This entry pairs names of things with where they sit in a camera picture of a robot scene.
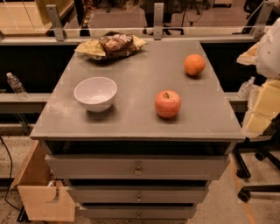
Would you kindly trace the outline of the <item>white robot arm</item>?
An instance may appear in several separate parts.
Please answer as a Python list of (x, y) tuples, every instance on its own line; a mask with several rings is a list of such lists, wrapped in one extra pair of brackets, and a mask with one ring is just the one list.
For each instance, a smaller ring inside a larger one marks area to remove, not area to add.
[(248, 96), (241, 133), (248, 138), (260, 136), (280, 113), (280, 18), (259, 42), (237, 58), (239, 64), (255, 65), (266, 81), (253, 85)]

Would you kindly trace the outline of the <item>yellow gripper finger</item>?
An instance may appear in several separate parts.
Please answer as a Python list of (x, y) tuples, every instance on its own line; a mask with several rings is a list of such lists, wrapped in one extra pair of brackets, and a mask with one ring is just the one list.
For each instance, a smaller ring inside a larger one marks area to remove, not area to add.
[(250, 132), (262, 134), (279, 113), (280, 80), (268, 79), (258, 88), (246, 128)]
[(256, 53), (259, 43), (252, 45), (246, 52), (242, 53), (236, 60), (237, 63), (250, 66), (256, 64)]

